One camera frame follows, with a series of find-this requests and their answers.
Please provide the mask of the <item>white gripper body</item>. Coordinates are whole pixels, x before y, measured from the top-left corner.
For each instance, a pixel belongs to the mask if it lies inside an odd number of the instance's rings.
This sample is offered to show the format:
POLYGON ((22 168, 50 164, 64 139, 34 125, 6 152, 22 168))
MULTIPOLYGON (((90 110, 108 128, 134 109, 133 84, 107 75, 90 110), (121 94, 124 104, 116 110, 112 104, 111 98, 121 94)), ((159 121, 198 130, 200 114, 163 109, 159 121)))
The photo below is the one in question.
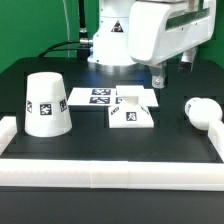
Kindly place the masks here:
POLYGON ((156 65, 208 41, 216 0, 138 0, 130 10, 128 50, 144 65, 156 65))

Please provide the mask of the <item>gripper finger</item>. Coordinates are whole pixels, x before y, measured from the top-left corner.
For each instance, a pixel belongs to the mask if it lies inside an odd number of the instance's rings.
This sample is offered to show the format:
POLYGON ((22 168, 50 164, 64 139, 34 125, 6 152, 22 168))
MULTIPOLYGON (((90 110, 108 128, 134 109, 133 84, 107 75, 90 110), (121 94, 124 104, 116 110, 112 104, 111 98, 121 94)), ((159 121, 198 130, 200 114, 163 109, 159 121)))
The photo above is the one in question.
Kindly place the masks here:
POLYGON ((178 67, 178 71, 180 73, 189 73, 192 71, 196 54, 197 54, 196 47, 190 48, 183 52, 183 55, 178 67))
POLYGON ((164 88, 166 83, 166 65, 160 63, 154 66, 150 66, 150 72, 152 75, 152 86, 154 88, 164 88))

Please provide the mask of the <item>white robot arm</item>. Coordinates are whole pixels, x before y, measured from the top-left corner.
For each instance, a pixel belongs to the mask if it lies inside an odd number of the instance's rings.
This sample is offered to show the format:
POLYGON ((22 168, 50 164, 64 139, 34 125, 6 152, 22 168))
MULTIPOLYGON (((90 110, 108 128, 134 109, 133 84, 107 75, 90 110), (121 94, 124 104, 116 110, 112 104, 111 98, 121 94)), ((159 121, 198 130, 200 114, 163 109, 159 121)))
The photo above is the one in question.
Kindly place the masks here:
POLYGON ((215 16, 216 0, 99 0, 89 66, 110 73, 147 66, 152 86, 163 88, 167 60, 180 55, 179 71, 189 73, 215 16))

